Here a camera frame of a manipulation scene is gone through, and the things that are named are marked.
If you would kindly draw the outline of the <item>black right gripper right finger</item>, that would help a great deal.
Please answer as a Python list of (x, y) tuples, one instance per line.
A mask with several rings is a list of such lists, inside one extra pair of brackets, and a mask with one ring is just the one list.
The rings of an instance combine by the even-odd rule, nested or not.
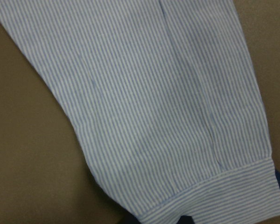
[(193, 218), (191, 216), (181, 216), (178, 224), (193, 224)]

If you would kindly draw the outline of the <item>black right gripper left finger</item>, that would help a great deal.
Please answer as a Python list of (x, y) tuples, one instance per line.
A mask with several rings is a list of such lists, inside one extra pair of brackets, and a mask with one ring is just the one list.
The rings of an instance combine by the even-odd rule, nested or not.
[(120, 224), (140, 224), (140, 222), (135, 216), (128, 214), (120, 220)]

